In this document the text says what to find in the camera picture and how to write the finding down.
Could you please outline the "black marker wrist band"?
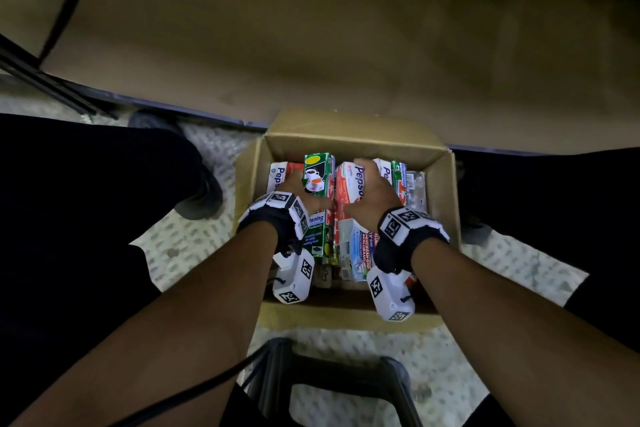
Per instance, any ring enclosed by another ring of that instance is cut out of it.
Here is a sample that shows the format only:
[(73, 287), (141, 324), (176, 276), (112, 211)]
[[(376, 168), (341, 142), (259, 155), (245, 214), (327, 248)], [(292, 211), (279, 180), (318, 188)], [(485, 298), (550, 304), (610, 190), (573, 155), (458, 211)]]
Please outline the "black marker wrist band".
[(412, 273), (413, 252), (427, 239), (450, 243), (440, 222), (426, 212), (405, 206), (392, 207), (385, 212), (378, 223), (378, 235), (374, 263), (387, 274)]
[(236, 232), (264, 221), (271, 224), (278, 236), (275, 254), (287, 258), (300, 255), (310, 217), (300, 197), (292, 192), (275, 191), (254, 201), (241, 216)]

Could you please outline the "person's right hand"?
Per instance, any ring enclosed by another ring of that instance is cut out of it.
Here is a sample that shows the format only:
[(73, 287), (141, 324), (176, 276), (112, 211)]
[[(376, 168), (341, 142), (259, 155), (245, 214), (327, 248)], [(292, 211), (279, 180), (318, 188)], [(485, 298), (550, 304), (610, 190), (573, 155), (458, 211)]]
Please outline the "person's right hand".
[(364, 196), (369, 206), (369, 232), (377, 232), (383, 216), (392, 208), (399, 208), (401, 201), (394, 188), (379, 173), (375, 162), (366, 158), (355, 158), (354, 163), (364, 168)]

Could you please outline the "black shoe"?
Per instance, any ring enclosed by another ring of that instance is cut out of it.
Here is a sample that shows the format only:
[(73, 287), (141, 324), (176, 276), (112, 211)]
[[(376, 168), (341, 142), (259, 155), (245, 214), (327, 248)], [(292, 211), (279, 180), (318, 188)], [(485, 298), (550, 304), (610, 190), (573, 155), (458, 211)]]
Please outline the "black shoe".
[[(180, 141), (192, 148), (195, 145), (187, 138), (176, 119), (153, 110), (137, 110), (132, 113), (127, 124), (130, 128), (162, 130), (176, 135)], [(190, 196), (175, 205), (175, 211), (190, 221), (214, 217), (223, 205), (223, 191), (212, 171), (205, 165), (202, 154), (196, 149), (197, 188)]]
[(466, 245), (485, 246), (493, 229), (472, 212), (471, 191), (465, 178), (465, 165), (455, 159), (458, 204), (461, 223), (461, 239)]

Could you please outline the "green red small box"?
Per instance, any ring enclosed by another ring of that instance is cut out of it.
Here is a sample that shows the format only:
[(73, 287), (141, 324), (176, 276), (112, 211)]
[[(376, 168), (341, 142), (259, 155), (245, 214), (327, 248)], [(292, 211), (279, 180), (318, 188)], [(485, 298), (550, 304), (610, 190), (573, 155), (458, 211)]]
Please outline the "green red small box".
[(398, 160), (391, 162), (392, 185), (403, 206), (406, 204), (407, 197), (406, 172), (406, 164)]

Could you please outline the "person's black trouser leg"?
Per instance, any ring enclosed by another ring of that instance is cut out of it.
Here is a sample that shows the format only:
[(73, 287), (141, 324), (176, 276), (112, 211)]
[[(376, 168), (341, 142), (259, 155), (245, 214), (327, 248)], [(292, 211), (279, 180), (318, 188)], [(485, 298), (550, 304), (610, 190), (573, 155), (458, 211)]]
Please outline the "person's black trouser leg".
[[(640, 148), (455, 154), (465, 165), (474, 215), (587, 273), (561, 308), (640, 354)], [(484, 425), (516, 426), (492, 393), (465, 423)]]
[(159, 297), (132, 242), (196, 191), (155, 129), (0, 114), (0, 427)]

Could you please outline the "clear plastic packet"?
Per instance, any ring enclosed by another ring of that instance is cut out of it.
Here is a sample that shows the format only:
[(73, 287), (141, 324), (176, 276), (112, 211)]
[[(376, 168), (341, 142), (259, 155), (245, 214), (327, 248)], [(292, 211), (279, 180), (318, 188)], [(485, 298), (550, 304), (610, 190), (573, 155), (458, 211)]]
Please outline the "clear plastic packet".
[(423, 171), (406, 172), (406, 207), (428, 212), (426, 173)]

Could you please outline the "person's left forearm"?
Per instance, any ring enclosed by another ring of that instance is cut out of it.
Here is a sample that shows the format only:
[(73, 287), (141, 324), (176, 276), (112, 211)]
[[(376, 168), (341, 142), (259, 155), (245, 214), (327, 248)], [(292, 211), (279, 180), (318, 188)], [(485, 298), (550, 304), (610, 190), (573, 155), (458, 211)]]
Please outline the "person's left forearm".
[(106, 427), (246, 358), (276, 229), (259, 221), (76, 363), (11, 427)]

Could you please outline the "person's right forearm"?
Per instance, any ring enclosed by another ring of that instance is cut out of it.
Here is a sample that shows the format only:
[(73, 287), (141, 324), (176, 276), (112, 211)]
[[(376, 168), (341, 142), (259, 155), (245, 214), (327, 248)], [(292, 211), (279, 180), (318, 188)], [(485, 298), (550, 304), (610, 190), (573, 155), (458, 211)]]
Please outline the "person's right forearm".
[(441, 240), (412, 266), (516, 425), (640, 427), (640, 354)]

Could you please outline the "brown cardboard box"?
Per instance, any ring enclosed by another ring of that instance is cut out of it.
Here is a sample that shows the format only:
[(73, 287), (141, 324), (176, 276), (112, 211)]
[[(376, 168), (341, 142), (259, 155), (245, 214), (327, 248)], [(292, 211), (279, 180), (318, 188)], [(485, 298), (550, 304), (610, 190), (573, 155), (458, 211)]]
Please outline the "brown cardboard box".
[[(268, 169), (278, 158), (302, 162), (309, 153), (328, 152), (338, 162), (354, 157), (400, 160), (425, 171), (428, 213), (444, 225), (460, 248), (460, 214), (454, 155), (423, 124), (377, 115), (293, 108), (281, 110), (265, 136), (254, 140), (235, 163), (234, 226), (266, 191)], [(422, 333), (443, 324), (428, 294), (412, 290), (416, 312), (401, 322), (384, 321), (369, 291), (312, 288), (304, 302), (285, 305), (264, 293), (258, 325), (272, 330), (323, 328), (383, 333)]]

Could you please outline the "person's left hand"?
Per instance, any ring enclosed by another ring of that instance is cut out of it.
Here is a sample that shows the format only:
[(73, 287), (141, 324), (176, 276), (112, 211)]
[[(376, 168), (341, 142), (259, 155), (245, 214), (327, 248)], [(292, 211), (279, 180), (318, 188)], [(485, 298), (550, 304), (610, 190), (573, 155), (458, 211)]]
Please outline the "person's left hand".
[(284, 182), (276, 189), (277, 192), (290, 192), (299, 197), (307, 210), (307, 195), (309, 194), (302, 184), (303, 172), (300, 170), (293, 171)]

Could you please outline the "green tea box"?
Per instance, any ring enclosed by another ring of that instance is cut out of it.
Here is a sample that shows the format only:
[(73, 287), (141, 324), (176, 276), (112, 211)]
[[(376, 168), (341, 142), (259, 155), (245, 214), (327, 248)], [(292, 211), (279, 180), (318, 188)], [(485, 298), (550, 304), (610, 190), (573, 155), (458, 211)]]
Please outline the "green tea box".
[(312, 256), (328, 261), (333, 256), (335, 157), (330, 153), (306, 155), (302, 182), (308, 194), (332, 199), (331, 206), (309, 215), (303, 239)]

